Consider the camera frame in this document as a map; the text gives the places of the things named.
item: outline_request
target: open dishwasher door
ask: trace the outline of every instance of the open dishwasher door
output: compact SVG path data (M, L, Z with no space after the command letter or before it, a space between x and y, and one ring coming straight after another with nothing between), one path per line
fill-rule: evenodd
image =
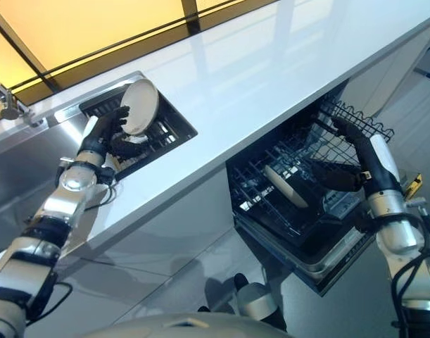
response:
M332 116L387 142L394 134L328 95L227 162L236 225L320 295L374 240L355 229L367 217L361 193L319 183L325 170L360 172L355 149L336 136Z

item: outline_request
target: kitchen counter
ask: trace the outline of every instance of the kitchen counter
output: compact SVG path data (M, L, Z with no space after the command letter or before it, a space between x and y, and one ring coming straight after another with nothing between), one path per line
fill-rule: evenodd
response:
M198 132L123 179L81 242L101 245L428 26L430 0L282 0L33 105L47 115L140 70ZM20 128L1 121L0 142Z

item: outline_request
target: white cabinet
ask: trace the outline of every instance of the white cabinet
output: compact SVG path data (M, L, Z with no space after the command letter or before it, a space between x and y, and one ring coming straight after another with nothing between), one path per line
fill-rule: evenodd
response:
M341 100L366 116L379 112L430 46L430 27L352 77Z

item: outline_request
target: chrome faucet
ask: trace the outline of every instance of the chrome faucet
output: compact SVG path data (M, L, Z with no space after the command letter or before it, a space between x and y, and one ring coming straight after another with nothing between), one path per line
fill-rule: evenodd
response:
M22 118L30 127L36 127L42 122L33 123L31 109L2 84L0 84L0 114L6 120Z

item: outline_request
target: wire rack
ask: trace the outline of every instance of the wire rack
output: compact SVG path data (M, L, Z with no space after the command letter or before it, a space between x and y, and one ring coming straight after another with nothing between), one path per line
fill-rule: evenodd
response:
M341 220L359 202L349 193L325 189L318 181L316 172L321 170L360 170L355 148L338 136L331 117L338 116L357 125L371 137L381 134L388 142L394 131L386 129L372 118L364 117L341 101L323 99L311 115L310 122L295 125L293 132L254 148L240 164L229 168L234 210L246 213L269 230L297 244L310 234L315 225L323 220ZM270 167L286 180L309 203L309 208L298 208L270 182L265 167ZM343 214L338 213L338 205Z

